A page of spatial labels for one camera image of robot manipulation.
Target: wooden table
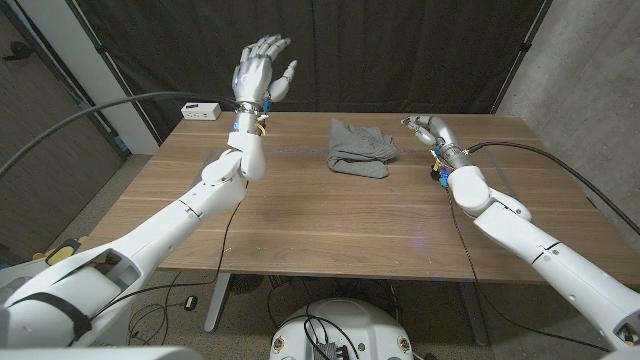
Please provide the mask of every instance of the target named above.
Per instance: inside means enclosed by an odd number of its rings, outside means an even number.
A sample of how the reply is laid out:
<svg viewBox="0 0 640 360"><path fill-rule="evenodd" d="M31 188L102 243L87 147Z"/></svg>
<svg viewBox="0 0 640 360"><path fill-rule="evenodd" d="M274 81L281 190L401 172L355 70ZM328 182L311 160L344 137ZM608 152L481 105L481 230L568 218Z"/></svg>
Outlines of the wooden table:
<svg viewBox="0 0 640 360"><path fill-rule="evenodd" d="M469 262L448 198L429 176L428 149L400 124L406 114L272 113L264 149L267 174L251 182L231 224L221 271L281 275L465 280ZM326 164L330 120L379 127L399 150L389 176L332 172ZM442 115L464 146L489 140L542 148L515 116ZM186 192L205 164L227 149L232 113L215 122L183 120L83 246L134 229ZM537 226L626 284L639 284L640 261L575 182L551 161L513 148L471 155L490 186L519 198ZM530 266L494 244L456 206L478 278L539 282ZM231 210L197 230L161 265L215 269Z"/></svg>

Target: blue connector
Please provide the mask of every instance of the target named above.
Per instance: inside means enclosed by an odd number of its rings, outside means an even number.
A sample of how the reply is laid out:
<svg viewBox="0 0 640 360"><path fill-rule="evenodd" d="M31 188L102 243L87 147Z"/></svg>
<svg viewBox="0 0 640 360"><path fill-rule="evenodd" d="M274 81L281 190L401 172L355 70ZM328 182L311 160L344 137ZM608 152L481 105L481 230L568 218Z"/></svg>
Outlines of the blue connector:
<svg viewBox="0 0 640 360"><path fill-rule="evenodd" d="M262 112L265 114L268 113L270 107L271 107L271 100L269 99L265 100L264 105L262 105Z"/></svg>
<svg viewBox="0 0 640 360"><path fill-rule="evenodd" d="M442 176L440 176L440 185L442 185L443 188L448 188L449 187L449 183L447 183L447 178L449 177L449 174L447 174L446 171L443 171Z"/></svg>

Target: gray cloth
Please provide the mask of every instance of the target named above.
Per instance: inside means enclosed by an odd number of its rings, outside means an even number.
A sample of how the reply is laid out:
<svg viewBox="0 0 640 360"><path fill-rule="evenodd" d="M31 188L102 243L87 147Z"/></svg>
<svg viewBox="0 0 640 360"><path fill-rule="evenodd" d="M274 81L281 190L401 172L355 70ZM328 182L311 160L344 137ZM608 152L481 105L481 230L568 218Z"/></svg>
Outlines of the gray cloth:
<svg viewBox="0 0 640 360"><path fill-rule="evenodd" d="M382 179L389 175L386 162L397 154L391 135L382 135L380 129L344 126L331 119L327 158L331 170Z"/></svg>

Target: dark backdrop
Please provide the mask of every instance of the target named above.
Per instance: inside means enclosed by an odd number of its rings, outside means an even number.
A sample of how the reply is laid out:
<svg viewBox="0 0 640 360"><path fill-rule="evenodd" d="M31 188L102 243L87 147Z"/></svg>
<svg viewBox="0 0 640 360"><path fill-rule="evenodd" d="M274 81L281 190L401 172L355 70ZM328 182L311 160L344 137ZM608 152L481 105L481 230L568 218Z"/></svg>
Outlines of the dark backdrop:
<svg viewBox="0 0 640 360"><path fill-rule="evenodd" d="M233 98L242 48L289 36L274 111L488 113L543 0L78 0L134 93ZM162 139L184 101L143 103Z"/></svg>

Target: white power strip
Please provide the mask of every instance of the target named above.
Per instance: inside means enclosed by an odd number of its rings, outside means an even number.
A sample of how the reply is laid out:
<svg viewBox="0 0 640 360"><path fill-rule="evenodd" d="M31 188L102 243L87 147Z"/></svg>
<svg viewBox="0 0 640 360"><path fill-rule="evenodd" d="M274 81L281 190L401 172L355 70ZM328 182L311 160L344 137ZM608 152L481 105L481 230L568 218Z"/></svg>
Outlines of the white power strip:
<svg viewBox="0 0 640 360"><path fill-rule="evenodd" d="M218 103L186 103L181 111L186 120L215 120L221 112Z"/></svg>

